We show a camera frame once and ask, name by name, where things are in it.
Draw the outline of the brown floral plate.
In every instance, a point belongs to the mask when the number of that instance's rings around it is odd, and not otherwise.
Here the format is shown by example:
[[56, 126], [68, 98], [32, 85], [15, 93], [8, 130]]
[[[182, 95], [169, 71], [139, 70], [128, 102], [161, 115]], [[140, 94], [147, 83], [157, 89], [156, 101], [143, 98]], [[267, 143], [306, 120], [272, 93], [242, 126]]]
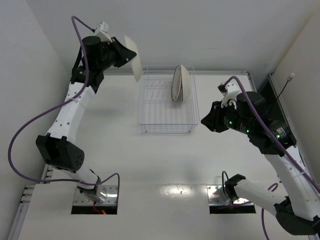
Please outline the brown floral plate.
[[135, 81], [138, 82], [143, 74], [142, 63], [138, 51], [137, 44], [128, 36], [124, 36], [125, 46], [127, 49], [131, 50], [136, 54], [136, 56], [130, 60], [131, 69], [135, 78]]
[[186, 67], [181, 64], [180, 68], [181, 68], [182, 100], [187, 101], [191, 92], [191, 79]]

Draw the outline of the grey rimmed sunburst plate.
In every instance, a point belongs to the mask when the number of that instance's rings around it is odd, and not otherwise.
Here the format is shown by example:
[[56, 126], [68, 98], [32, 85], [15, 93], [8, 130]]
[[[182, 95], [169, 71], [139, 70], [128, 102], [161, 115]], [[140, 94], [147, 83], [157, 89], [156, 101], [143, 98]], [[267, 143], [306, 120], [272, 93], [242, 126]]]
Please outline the grey rimmed sunburst plate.
[[172, 85], [171, 85], [171, 98], [173, 101], [176, 101], [180, 95], [181, 84], [182, 84], [181, 66], [178, 65], [175, 68], [173, 78], [172, 78]]

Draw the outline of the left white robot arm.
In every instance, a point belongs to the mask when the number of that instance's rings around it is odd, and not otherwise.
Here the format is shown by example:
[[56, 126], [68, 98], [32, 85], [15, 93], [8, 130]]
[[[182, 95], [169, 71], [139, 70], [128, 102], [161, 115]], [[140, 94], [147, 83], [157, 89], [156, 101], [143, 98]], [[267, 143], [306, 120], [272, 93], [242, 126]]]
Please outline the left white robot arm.
[[115, 37], [110, 42], [97, 36], [87, 36], [82, 41], [86, 53], [78, 53], [71, 70], [67, 104], [46, 134], [36, 138], [35, 144], [47, 165], [75, 180], [81, 193], [94, 194], [101, 179], [85, 165], [85, 153], [75, 144], [78, 127], [104, 80], [104, 71], [130, 63], [134, 78], [139, 81], [143, 70], [137, 44], [128, 36], [124, 37], [124, 44]]

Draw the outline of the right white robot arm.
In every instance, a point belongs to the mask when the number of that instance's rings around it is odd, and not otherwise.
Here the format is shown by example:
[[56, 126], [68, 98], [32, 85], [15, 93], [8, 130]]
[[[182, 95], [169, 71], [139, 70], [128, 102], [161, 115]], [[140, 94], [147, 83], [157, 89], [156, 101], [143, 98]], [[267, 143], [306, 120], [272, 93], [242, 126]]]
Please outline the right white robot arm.
[[235, 130], [245, 134], [274, 168], [287, 193], [275, 194], [236, 174], [222, 184], [227, 198], [231, 201], [245, 198], [260, 206], [291, 235], [320, 233], [320, 188], [304, 164], [290, 156], [288, 150], [297, 141], [285, 122], [269, 118], [266, 101], [259, 93], [242, 92], [214, 101], [201, 124], [215, 133]]

